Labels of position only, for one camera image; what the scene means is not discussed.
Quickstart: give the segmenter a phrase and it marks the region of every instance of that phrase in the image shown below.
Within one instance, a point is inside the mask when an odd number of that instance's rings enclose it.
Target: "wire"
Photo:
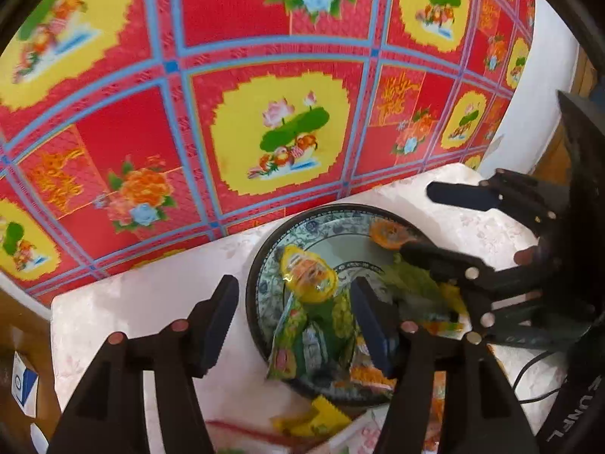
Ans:
[[[534,365],[534,363],[537,363],[540,360],[544,360],[547,356],[551,356],[553,353],[554,353],[554,351],[543,351],[542,353],[533,357],[529,362],[527,362],[521,369],[521,372],[519,372],[519,375],[517,375],[517,378],[515,379],[515,383],[512,385],[512,390],[515,390],[517,388],[517,386],[519,385],[519,382],[521,382],[523,374],[525,374],[525,372],[527,372],[527,370],[532,365]]]
[[[552,396],[554,393],[559,392],[560,390],[561,390],[561,388],[558,387],[548,393],[544,393],[540,396],[536,396],[535,398],[531,398],[529,400],[519,400],[519,403],[520,404],[537,403],[538,401],[545,400],[548,396]]]

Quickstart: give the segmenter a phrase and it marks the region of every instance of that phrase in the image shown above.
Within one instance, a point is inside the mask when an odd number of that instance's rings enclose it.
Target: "plate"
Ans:
[[[333,204],[291,218],[263,244],[248,277],[246,313],[252,338],[265,361],[271,353],[273,333],[289,296],[279,262],[283,249],[290,244],[322,257],[337,272],[339,287],[363,276],[368,278],[380,299],[389,301],[380,275],[384,266],[392,264],[394,251],[380,247],[370,238],[370,224],[377,219],[395,221],[413,236],[428,241],[420,230],[394,213],[361,204]],[[384,394],[353,384],[335,387],[307,378],[287,383],[303,396],[323,395],[337,406],[368,407],[388,403]]]

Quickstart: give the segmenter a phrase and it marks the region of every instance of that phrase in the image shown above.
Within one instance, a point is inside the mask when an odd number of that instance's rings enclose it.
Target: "tablecloth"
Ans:
[[[496,269],[514,265],[515,251],[536,243],[533,234],[497,210],[476,212],[431,202],[431,181],[477,185],[482,177],[461,164],[446,165],[379,186],[337,203],[362,203],[397,213],[436,244],[484,259]],[[217,365],[195,381],[206,420],[229,420],[260,429],[275,415],[305,411],[309,402],[287,385],[266,381],[266,364],[253,344],[245,311],[246,281],[264,240],[287,218],[246,230],[138,269],[58,296],[52,303],[51,345],[55,388],[64,409],[78,381],[105,338],[116,330],[130,338],[157,333],[172,320],[186,317],[195,303],[208,298],[224,274],[240,283],[240,304]],[[495,347],[514,380],[538,351]],[[558,386],[565,375],[562,358],[552,356],[528,371],[517,388],[530,398]],[[154,405],[152,373],[145,373],[144,393],[152,453],[163,452]],[[536,431],[554,398],[524,406]]]

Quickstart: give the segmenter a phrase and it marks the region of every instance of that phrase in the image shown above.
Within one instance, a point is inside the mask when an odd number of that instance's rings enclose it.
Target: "yellow candy wrapper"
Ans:
[[[272,418],[273,428],[295,437],[331,437],[351,424],[351,419],[323,396],[316,398],[311,406],[309,413],[299,417]]]
[[[328,300],[337,289],[338,278],[326,262],[309,251],[289,245],[281,258],[285,286],[303,304]]]

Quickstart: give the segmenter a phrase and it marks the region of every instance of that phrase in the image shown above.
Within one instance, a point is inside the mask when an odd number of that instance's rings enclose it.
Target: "table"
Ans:
[[[536,243],[530,230],[497,210],[473,210],[431,202],[425,188],[431,181],[477,185],[483,178],[462,164],[451,164],[417,176],[344,198],[397,213],[436,244],[481,257],[496,269],[514,265],[513,254]],[[207,299],[224,274],[240,283],[240,304],[217,365],[195,382],[206,420],[228,420],[259,429],[268,419],[303,412],[309,402],[281,382],[266,381],[267,365],[253,344],[244,306],[252,261],[264,240],[287,218],[237,233],[144,267],[56,297],[52,304],[51,345],[55,389],[62,409],[105,338],[116,330],[130,338],[157,333],[186,317],[195,303]],[[510,380],[538,354],[534,350],[495,347]],[[151,452],[163,452],[152,373],[144,376],[145,409]],[[531,398],[558,387],[565,375],[562,358],[552,356],[528,371],[517,388]],[[550,411],[554,396],[525,405],[536,431]]]

